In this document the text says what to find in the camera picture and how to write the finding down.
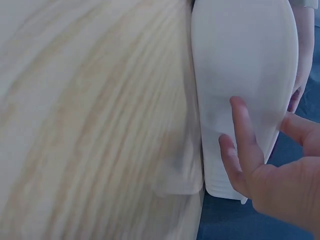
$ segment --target skin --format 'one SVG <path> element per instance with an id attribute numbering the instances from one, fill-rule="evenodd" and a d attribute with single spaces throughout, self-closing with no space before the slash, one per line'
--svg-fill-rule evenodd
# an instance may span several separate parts
<path id="1" fill-rule="evenodd" d="M 315 10 L 291 6 L 298 32 L 299 58 L 295 85 L 288 111 L 294 113 L 306 89 L 315 47 Z"/>
<path id="2" fill-rule="evenodd" d="M 299 226 L 320 239 L 320 124 L 288 112 L 280 130 L 303 147 L 304 157 L 275 167 L 264 163 L 245 102 L 230 99 L 237 152 L 228 135 L 219 138 L 232 187 L 256 211 Z"/>

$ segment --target wooden board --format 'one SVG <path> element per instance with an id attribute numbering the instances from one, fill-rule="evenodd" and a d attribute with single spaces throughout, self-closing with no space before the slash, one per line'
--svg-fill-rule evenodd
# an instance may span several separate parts
<path id="1" fill-rule="evenodd" d="M 0 239 L 196 238 L 190 5 L 0 1 Z"/>

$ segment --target blue fabric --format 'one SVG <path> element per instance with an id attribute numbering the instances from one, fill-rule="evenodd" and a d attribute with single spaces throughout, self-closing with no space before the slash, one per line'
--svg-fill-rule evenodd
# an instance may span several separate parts
<path id="1" fill-rule="evenodd" d="M 305 93 L 296 111 L 320 122 L 320 28 L 315 27 L 313 66 Z M 302 148 L 282 133 L 269 163 L 276 166 L 302 157 Z M 310 233 L 257 213 L 248 201 L 221 199 L 205 194 L 197 240 L 312 240 Z"/>

